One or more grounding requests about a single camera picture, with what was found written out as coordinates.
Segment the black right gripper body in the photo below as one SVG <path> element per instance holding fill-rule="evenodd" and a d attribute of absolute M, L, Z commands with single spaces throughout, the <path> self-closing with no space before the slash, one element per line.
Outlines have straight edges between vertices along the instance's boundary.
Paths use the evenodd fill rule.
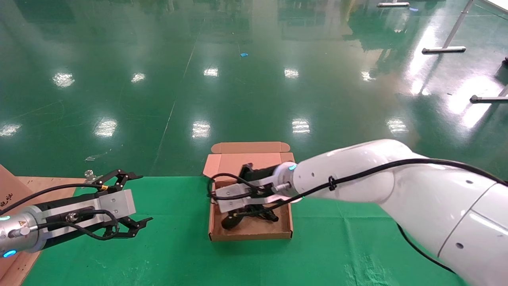
<path fill-rule="evenodd" d="M 280 173 L 280 165 L 254 170 L 254 186 L 264 187 L 270 185 L 275 187 L 281 185 L 281 180 L 279 179 Z"/>

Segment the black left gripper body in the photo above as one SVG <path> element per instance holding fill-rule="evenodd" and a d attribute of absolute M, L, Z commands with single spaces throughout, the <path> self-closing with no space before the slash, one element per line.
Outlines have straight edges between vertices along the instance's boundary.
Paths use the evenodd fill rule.
<path fill-rule="evenodd" d="M 42 212 L 49 211 L 51 213 L 44 219 L 45 223 L 50 224 L 47 230 L 58 232 L 57 235 L 46 239 L 43 249 L 83 235 L 105 241 L 103 237 L 105 224 L 120 219 L 117 213 L 120 206 L 113 206 L 109 199 L 117 203 L 116 194 L 90 193 L 38 204 L 38 208 Z"/>

